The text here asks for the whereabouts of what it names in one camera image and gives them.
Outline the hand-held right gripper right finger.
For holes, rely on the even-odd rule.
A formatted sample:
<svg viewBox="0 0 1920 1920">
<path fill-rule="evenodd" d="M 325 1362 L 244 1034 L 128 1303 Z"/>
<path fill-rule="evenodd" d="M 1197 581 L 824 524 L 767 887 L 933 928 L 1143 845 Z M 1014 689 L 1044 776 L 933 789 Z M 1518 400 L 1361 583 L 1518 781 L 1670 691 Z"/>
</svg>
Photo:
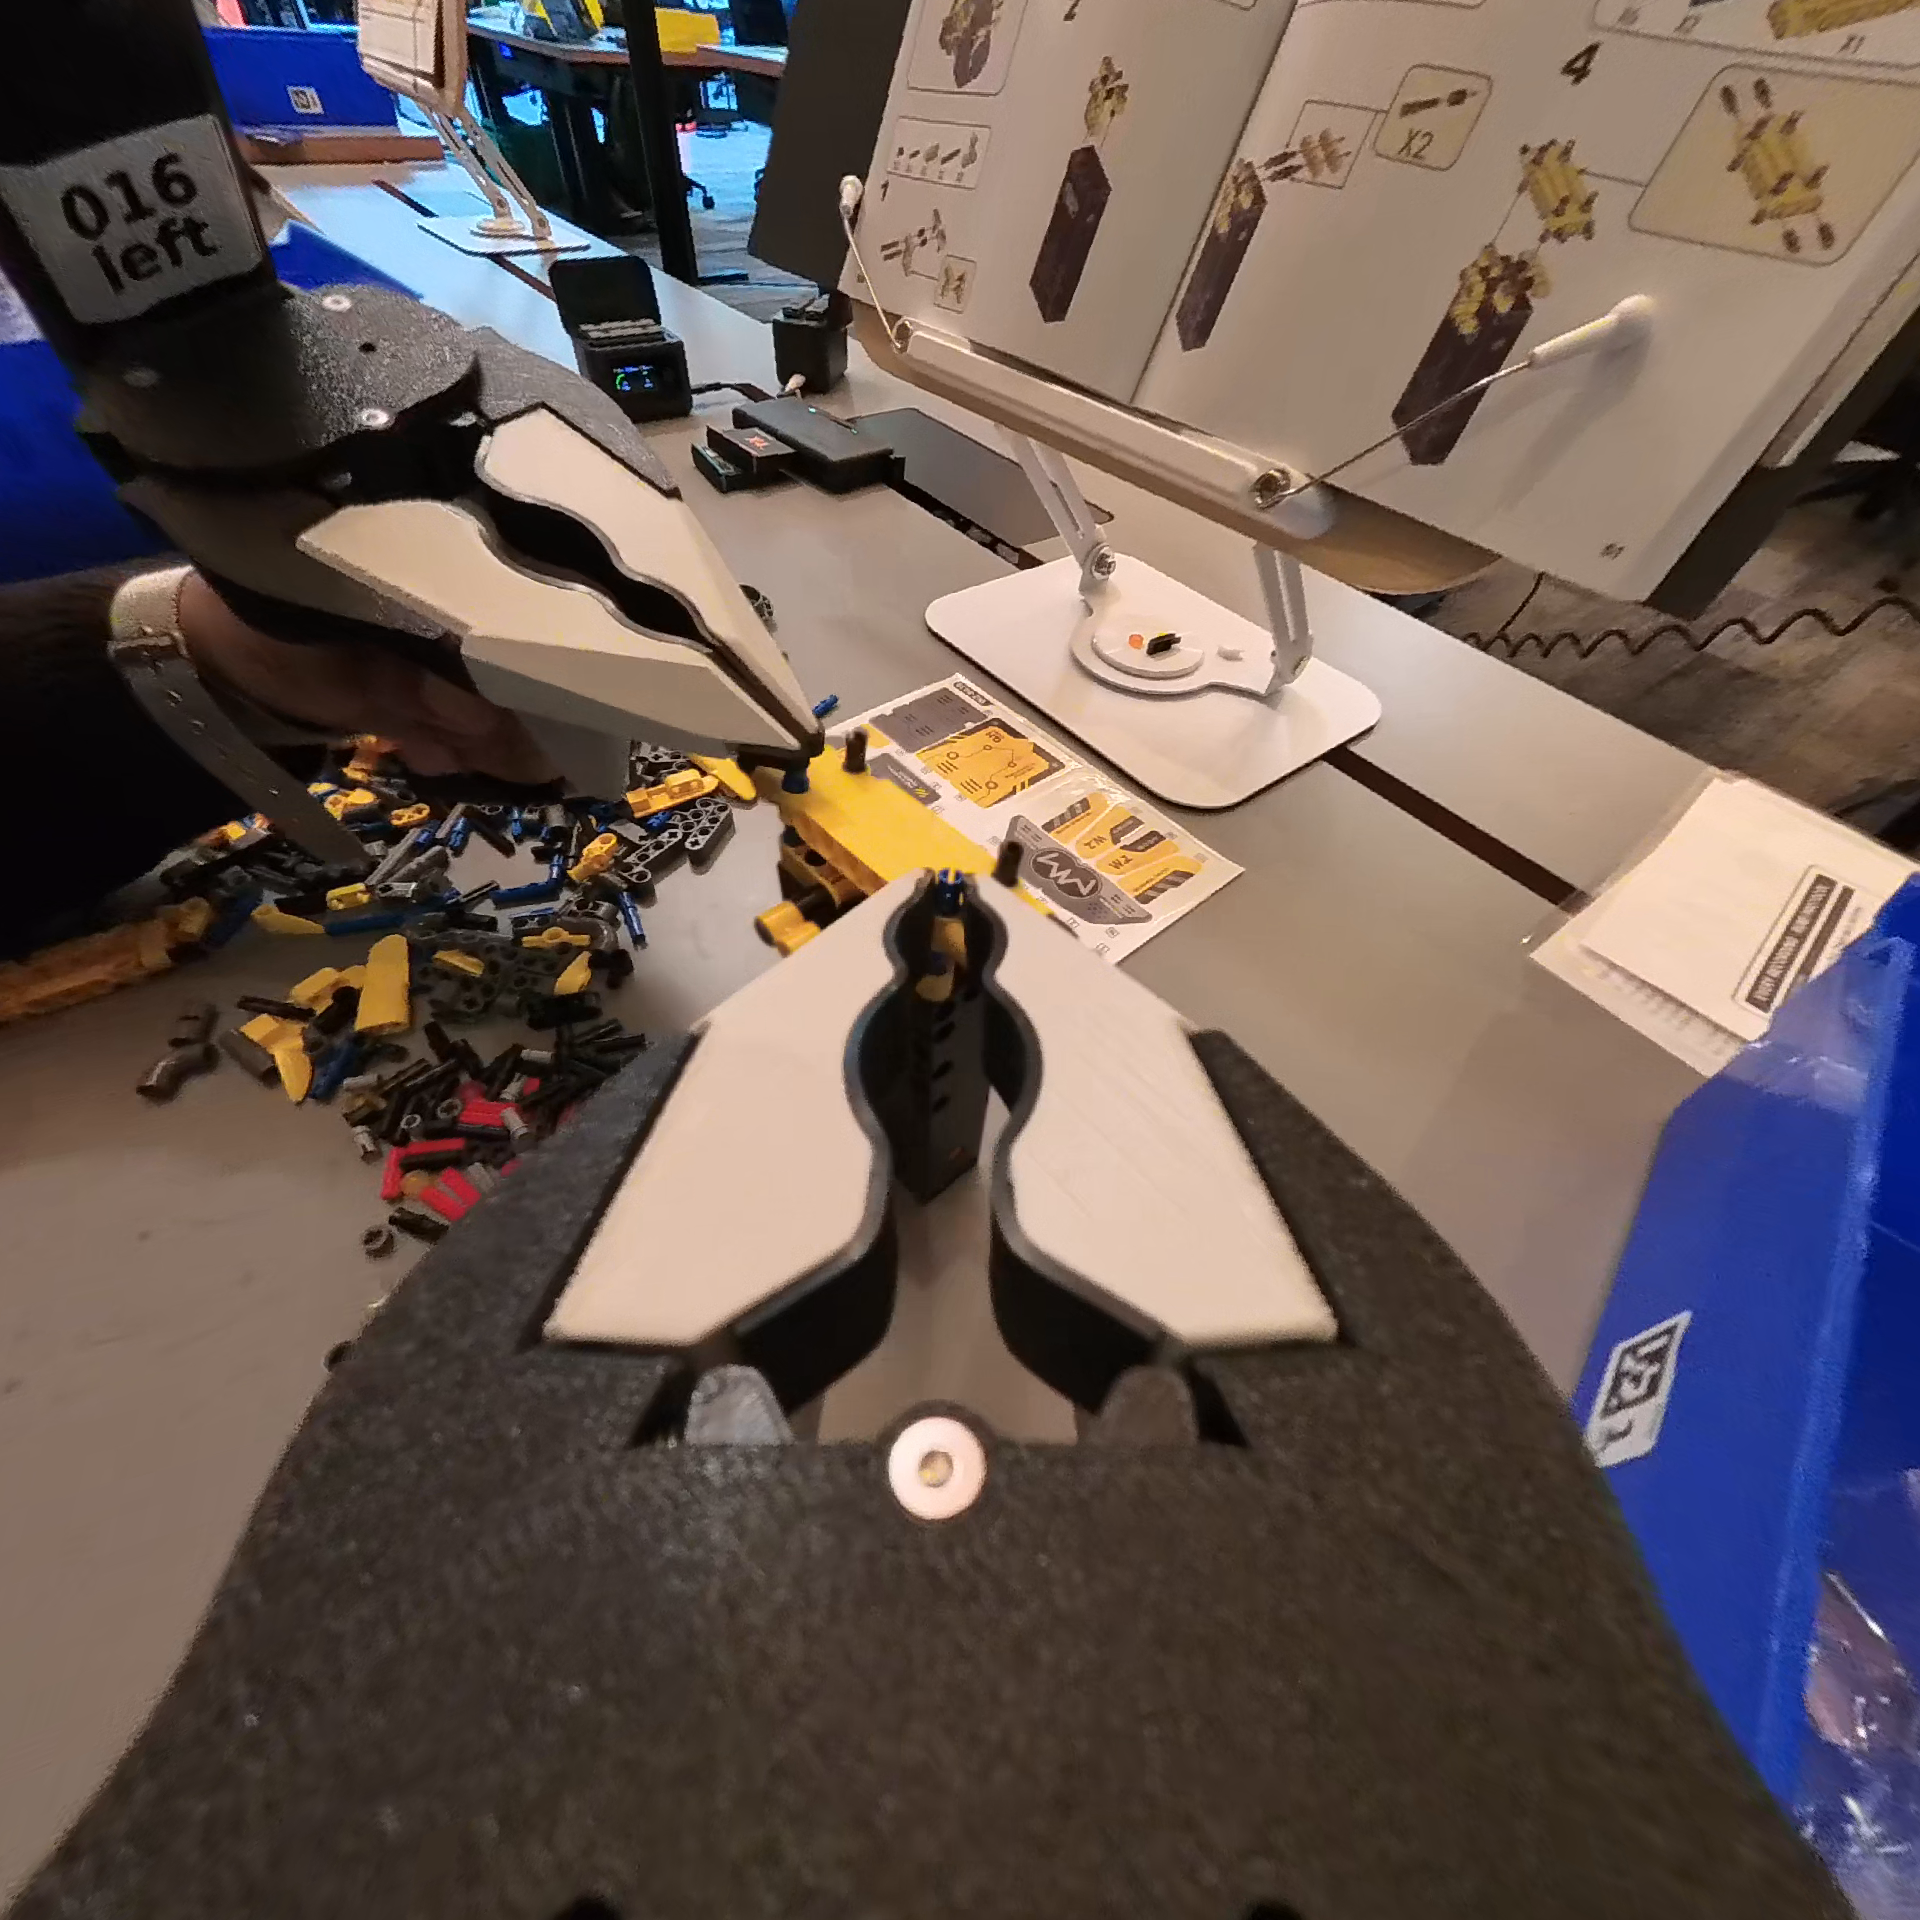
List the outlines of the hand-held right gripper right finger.
<svg viewBox="0 0 1920 1920">
<path fill-rule="evenodd" d="M 991 1309 L 1022 1368 L 1097 1411 L 1140 1368 L 1336 1341 L 1312 1273 L 1203 1061 L 1200 1034 L 999 880 L 966 959 L 1006 1120 L 991 1152 Z"/>
</svg>

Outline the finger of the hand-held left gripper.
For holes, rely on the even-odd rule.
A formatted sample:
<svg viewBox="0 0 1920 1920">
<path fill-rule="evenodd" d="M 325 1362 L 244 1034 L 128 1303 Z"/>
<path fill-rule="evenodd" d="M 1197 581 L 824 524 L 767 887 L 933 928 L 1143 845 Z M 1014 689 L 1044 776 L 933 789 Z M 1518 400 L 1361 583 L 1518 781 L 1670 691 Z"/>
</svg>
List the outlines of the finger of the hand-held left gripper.
<svg viewBox="0 0 1920 1920">
<path fill-rule="evenodd" d="M 512 565 L 576 591 L 515 667 L 686 746 L 815 752 L 822 727 L 733 569 L 675 485 L 536 407 L 500 423 L 476 483 Z"/>
<path fill-rule="evenodd" d="M 713 642 L 664 637 L 585 583 L 517 568 L 465 505 L 342 508 L 301 531 L 296 552 L 455 637 L 476 685 L 529 723 L 782 765 L 817 755 L 795 689 L 757 685 Z"/>
</svg>

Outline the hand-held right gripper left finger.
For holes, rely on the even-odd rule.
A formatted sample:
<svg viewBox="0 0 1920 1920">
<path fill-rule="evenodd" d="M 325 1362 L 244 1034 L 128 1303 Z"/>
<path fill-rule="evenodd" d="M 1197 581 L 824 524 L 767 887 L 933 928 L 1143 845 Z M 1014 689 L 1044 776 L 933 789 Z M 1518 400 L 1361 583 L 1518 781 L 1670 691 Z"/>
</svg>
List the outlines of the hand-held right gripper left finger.
<svg viewBox="0 0 1920 1920">
<path fill-rule="evenodd" d="M 752 1368 L 784 1411 L 868 1359 L 893 1315 L 893 1164 L 860 1045 L 903 978 L 900 877 L 694 1029 L 560 1289 L 549 1347 Z"/>
</svg>

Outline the black brick tower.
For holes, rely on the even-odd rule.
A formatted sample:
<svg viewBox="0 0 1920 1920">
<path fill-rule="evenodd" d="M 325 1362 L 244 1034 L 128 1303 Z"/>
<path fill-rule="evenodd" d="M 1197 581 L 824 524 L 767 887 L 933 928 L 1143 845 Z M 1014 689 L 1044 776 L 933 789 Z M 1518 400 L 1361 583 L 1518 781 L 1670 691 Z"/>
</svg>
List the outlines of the black brick tower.
<svg viewBox="0 0 1920 1920">
<path fill-rule="evenodd" d="M 923 1205 L 976 1164 L 990 1101 L 972 898 L 957 919 L 934 919 L 931 884 L 903 924 L 903 981 L 857 1048 L 860 1083 L 886 1133 L 896 1183 Z"/>
</svg>

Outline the yellow panel brick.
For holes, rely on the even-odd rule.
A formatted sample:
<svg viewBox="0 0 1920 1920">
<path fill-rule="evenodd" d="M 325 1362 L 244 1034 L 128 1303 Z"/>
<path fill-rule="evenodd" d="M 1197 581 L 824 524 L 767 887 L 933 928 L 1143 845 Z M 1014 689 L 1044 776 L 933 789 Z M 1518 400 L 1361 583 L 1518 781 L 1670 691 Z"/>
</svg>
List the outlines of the yellow panel brick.
<svg viewBox="0 0 1920 1920">
<path fill-rule="evenodd" d="M 849 772 L 843 752 L 824 748 L 807 765 L 804 792 L 795 786 L 798 776 L 773 765 L 752 770 L 750 779 L 782 825 L 782 901 L 753 921 L 780 956 L 795 954 L 900 877 L 996 873 L 993 853 L 912 800 L 878 770 L 878 759 Z"/>
</svg>

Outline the grey elbow piece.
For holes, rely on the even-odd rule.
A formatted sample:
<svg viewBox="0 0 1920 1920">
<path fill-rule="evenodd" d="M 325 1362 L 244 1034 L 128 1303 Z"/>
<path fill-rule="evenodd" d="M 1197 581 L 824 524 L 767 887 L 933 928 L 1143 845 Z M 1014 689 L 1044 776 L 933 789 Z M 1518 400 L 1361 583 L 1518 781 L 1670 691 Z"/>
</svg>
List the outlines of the grey elbow piece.
<svg viewBox="0 0 1920 1920">
<path fill-rule="evenodd" d="M 196 1001 L 183 1008 L 164 1051 L 135 1082 L 135 1096 L 156 1107 L 168 1104 L 187 1087 L 214 1073 L 221 1059 L 216 1025 L 219 1008 L 211 1001 Z"/>
</svg>

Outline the person's left hand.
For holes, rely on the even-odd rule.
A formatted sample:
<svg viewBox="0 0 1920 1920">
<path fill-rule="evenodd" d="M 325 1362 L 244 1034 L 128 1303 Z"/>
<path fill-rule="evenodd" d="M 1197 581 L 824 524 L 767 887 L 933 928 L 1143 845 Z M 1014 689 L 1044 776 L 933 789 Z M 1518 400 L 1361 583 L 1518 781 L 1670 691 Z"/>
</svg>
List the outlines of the person's left hand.
<svg viewBox="0 0 1920 1920">
<path fill-rule="evenodd" d="M 193 667 L 260 712 L 325 737 L 383 738 L 419 779 L 552 785 L 528 727 L 469 685 L 353 640 L 288 642 L 249 627 L 196 573 L 179 624 Z"/>
</svg>

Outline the blue storage bin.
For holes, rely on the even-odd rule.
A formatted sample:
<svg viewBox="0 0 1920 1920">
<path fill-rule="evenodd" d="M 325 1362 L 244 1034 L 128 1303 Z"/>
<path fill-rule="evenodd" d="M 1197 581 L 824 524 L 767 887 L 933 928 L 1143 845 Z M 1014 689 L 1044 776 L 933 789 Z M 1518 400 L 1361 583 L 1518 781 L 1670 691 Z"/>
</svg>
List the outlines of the blue storage bin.
<svg viewBox="0 0 1920 1920">
<path fill-rule="evenodd" d="M 1668 1119 L 1575 1415 L 1744 1756 L 1915 1915 L 1915 880 Z"/>
<path fill-rule="evenodd" d="M 398 131 L 396 98 L 361 66 L 357 34 L 313 27 L 204 27 L 237 132 Z"/>
<path fill-rule="evenodd" d="M 161 538 L 126 511 L 79 441 L 76 395 L 9 281 L 3 283 L 3 581 L 156 561 Z"/>
</svg>

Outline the small black device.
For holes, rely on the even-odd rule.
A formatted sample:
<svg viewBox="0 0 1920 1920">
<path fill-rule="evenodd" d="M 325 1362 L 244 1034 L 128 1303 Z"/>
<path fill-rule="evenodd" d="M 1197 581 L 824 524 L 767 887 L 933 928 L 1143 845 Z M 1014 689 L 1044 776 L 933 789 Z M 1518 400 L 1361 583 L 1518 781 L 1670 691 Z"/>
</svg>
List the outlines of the small black device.
<svg viewBox="0 0 1920 1920">
<path fill-rule="evenodd" d="M 841 293 L 785 305 L 771 319 L 782 395 L 824 395 L 847 378 L 852 303 Z"/>
</svg>

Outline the pile of black red pins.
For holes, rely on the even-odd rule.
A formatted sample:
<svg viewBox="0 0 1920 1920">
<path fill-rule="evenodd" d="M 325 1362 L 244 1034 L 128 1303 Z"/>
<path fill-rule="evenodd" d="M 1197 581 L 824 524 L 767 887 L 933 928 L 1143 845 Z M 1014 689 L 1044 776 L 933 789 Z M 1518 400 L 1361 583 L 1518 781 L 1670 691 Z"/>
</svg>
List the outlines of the pile of black red pins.
<svg viewBox="0 0 1920 1920">
<path fill-rule="evenodd" d="M 371 1263 L 441 1242 L 652 1049 L 612 1017 L 539 1032 L 492 1059 L 437 1027 L 427 1040 L 424 1057 L 341 1088 L 352 1145 L 376 1176 L 376 1213 L 358 1232 Z"/>
</svg>

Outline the yellow black sticker sheet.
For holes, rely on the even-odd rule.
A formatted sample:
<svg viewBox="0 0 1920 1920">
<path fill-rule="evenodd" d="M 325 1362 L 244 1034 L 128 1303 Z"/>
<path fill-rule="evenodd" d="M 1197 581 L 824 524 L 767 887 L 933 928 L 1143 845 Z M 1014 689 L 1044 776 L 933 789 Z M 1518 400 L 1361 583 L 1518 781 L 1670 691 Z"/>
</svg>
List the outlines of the yellow black sticker sheet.
<svg viewBox="0 0 1920 1920">
<path fill-rule="evenodd" d="M 868 737 L 868 768 L 991 857 L 1022 850 L 1022 887 L 1118 963 L 1240 877 L 1240 864 L 964 676 L 832 715 Z"/>
</svg>

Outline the black pole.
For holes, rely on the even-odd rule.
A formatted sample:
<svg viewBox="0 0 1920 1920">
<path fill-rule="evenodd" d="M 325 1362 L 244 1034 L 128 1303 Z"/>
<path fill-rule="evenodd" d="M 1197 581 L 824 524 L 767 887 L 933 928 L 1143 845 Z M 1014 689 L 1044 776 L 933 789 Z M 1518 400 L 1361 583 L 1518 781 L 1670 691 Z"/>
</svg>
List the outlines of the black pole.
<svg viewBox="0 0 1920 1920">
<path fill-rule="evenodd" d="M 640 121 L 640 157 L 652 194 L 662 269 L 686 285 L 700 285 L 704 283 L 701 266 L 691 228 L 678 128 L 657 40 L 655 4 L 624 3 L 621 16 Z"/>
</svg>

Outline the white sign board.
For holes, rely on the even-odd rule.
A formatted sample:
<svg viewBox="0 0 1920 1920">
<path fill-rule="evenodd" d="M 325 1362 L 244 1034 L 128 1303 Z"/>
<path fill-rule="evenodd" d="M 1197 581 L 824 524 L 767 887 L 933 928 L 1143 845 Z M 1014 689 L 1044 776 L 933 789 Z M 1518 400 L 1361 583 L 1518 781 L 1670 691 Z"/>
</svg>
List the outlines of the white sign board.
<svg viewBox="0 0 1920 1920">
<path fill-rule="evenodd" d="M 358 3 L 357 55 L 368 77 L 414 103 L 483 207 L 424 212 L 421 228 L 465 256 L 582 256 L 592 239 L 552 225 L 469 109 L 463 3 Z"/>
</svg>

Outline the pile of mixed toy bricks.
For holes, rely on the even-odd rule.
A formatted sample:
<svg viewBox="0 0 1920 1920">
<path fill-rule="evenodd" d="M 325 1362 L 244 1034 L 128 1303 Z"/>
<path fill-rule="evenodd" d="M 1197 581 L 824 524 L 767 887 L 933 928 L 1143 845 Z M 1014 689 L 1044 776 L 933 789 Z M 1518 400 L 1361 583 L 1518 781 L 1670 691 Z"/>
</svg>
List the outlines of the pile of mixed toy bricks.
<svg viewBox="0 0 1920 1920">
<path fill-rule="evenodd" d="M 732 759 L 631 746 L 611 800 L 430 802 L 361 737 L 308 786 L 364 869 L 326 864 L 263 812 L 167 855 L 128 904 L 5 963 L 5 1027 L 56 1017 L 207 963 L 244 938 L 336 944 L 291 987 L 237 995 L 295 1104 L 427 1053 L 437 1027 L 492 1059 L 560 1025 L 612 1017 L 662 880 L 707 873 L 752 781 Z"/>
</svg>

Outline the dark grey desk divider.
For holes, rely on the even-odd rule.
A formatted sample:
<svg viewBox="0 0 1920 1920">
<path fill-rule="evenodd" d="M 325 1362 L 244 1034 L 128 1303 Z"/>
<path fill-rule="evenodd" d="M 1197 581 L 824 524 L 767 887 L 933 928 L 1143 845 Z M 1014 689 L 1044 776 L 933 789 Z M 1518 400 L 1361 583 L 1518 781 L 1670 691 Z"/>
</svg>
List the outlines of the dark grey desk divider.
<svg viewBox="0 0 1920 1920">
<path fill-rule="evenodd" d="M 847 263 L 839 186 L 868 175 L 910 10 L 910 3 L 798 3 L 785 23 L 750 252 L 828 298 Z"/>
</svg>

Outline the background wooden desk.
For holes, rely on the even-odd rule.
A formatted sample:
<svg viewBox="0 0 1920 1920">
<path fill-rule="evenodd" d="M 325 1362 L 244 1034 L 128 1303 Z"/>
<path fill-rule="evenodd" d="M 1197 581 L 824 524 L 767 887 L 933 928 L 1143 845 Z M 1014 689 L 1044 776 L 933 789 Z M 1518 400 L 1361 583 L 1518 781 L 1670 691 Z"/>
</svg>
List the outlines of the background wooden desk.
<svg viewBox="0 0 1920 1920">
<path fill-rule="evenodd" d="M 631 61 L 627 41 L 599 34 L 585 41 L 541 40 L 515 27 L 517 15 L 502 8 L 480 8 L 465 16 L 469 41 L 487 41 L 528 57 L 541 57 L 564 66 L 616 69 Z M 691 48 L 662 48 L 660 64 L 669 74 L 700 77 L 753 77 L 780 81 L 785 72 L 789 51 L 782 47 L 704 41 Z"/>
</svg>

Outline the printed paper sheet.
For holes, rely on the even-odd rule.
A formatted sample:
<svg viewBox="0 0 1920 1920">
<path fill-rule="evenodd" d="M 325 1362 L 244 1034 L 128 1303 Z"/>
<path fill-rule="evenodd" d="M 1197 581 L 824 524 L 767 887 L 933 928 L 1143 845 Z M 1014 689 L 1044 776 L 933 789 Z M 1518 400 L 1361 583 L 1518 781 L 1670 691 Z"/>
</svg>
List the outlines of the printed paper sheet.
<svg viewBox="0 0 1920 1920">
<path fill-rule="evenodd" d="M 1913 877 L 1911 857 L 1765 785 L 1712 772 L 1532 961 L 1713 1076 Z"/>
</svg>

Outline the open instruction booklet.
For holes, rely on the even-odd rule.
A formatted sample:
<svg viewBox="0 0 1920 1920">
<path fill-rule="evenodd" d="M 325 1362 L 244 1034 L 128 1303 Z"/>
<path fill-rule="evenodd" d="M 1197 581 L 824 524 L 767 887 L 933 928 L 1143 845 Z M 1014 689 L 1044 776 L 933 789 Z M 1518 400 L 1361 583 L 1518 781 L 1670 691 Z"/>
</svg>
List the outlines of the open instruction booklet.
<svg viewBox="0 0 1920 1920">
<path fill-rule="evenodd" d="M 843 283 L 1673 613 L 1915 360 L 1915 4 L 915 4 Z"/>
</svg>

